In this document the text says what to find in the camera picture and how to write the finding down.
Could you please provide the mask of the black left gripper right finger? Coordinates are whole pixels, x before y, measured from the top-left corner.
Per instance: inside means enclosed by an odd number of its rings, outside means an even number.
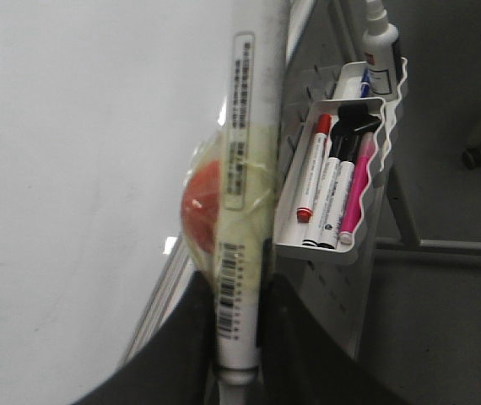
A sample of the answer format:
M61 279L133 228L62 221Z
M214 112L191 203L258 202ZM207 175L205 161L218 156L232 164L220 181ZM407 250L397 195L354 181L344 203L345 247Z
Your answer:
M270 404L407 402L337 345L281 274L265 298L262 375Z

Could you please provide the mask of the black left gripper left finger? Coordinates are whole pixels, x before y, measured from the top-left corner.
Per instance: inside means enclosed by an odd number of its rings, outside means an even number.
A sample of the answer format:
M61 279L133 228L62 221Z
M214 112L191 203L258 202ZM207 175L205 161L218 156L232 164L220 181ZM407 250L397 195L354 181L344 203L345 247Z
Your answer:
M175 309L143 349L76 403L203 404L213 340L213 293L196 271Z

